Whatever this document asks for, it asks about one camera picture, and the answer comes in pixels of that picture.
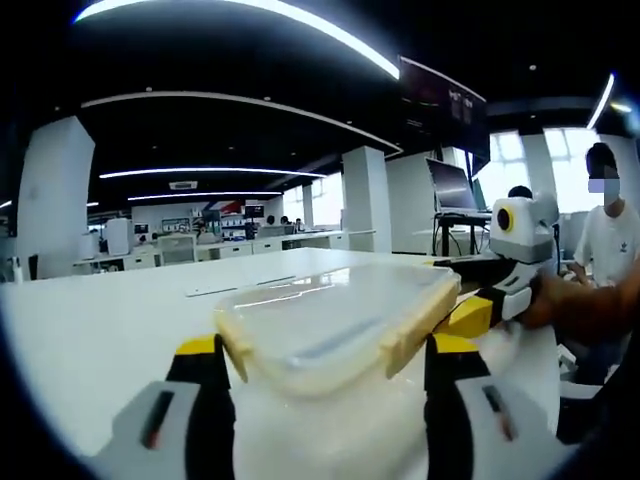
hand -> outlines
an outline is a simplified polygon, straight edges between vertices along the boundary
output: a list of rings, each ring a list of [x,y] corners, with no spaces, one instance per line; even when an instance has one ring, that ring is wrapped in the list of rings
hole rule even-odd
[[[520,322],[527,328],[541,328],[551,324],[554,315],[553,288],[556,283],[551,275],[540,272],[531,283],[535,299],[533,303],[520,315]]]

laptop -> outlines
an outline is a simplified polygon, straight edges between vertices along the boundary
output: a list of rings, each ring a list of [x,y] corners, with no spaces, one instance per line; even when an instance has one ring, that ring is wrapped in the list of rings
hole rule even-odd
[[[427,160],[436,197],[436,211],[466,217],[491,219],[491,213],[480,211],[464,170],[437,160]]]

white desk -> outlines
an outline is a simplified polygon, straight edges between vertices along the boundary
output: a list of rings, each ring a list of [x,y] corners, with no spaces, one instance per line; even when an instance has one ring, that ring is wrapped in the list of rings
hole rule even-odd
[[[428,259],[305,248],[117,275],[5,284],[0,293],[8,342],[36,404],[68,448],[95,454],[110,438],[111,422],[122,407],[149,382],[165,378],[176,348],[189,337],[214,331],[214,305],[231,294],[223,290],[371,261],[423,264]],[[187,296],[196,289],[220,293]],[[559,382],[538,378],[536,370],[549,361],[557,368],[552,332],[550,342],[551,358],[539,342],[521,344],[518,358],[526,358],[527,364],[513,362],[512,370],[520,368],[520,381],[530,385],[538,403],[552,405],[548,415],[557,422]],[[237,387],[232,368],[230,377]],[[416,382],[421,386],[420,378]],[[242,389],[232,389],[234,398],[238,391]],[[422,419],[421,410],[412,414]]]
[[[238,242],[220,242],[196,245],[198,261],[220,260],[225,258],[257,255],[284,249],[285,242],[300,242],[301,247],[330,248],[336,250],[349,250],[349,238],[353,235],[370,235],[375,230],[362,230],[349,232],[346,230],[329,230],[326,232],[298,233],[294,235],[281,235],[276,237],[256,238]],[[152,245],[134,247],[127,255],[98,254],[95,258],[78,260],[75,267],[83,265],[99,265],[121,260],[124,270],[149,268],[159,266],[160,251]]]

container lid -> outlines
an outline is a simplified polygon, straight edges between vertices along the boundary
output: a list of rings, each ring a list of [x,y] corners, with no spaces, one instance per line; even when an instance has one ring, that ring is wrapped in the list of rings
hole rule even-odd
[[[379,364],[391,378],[455,305],[446,268],[373,263],[227,298],[218,331],[238,374],[247,363],[299,394],[334,390]]]

white t-shirt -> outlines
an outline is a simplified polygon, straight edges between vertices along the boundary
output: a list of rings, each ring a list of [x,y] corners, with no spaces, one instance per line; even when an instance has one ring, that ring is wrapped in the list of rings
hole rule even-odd
[[[598,287],[622,280],[639,255],[640,217],[629,202],[616,218],[608,216],[602,206],[589,212],[574,259],[583,267],[593,261],[593,280]]]

